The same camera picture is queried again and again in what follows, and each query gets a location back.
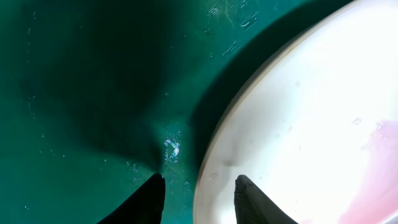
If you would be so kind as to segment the white plate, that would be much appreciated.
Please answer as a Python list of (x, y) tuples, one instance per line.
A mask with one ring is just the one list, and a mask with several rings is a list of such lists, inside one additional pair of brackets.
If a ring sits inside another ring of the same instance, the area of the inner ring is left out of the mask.
[(193, 222), (237, 223), (250, 178), (297, 223), (397, 222), (397, 1), (353, 1), (240, 89), (204, 156)]

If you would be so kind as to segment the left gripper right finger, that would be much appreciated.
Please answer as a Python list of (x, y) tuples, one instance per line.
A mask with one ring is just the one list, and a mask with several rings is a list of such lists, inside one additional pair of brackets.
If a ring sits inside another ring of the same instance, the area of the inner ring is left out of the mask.
[(237, 224), (298, 224), (246, 175), (235, 180), (234, 209)]

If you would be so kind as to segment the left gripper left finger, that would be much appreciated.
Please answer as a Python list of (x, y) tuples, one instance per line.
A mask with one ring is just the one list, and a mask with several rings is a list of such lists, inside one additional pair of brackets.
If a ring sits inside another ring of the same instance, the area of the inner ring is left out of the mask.
[(165, 179), (154, 174), (98, 224), (160, 224), (165, 203)]

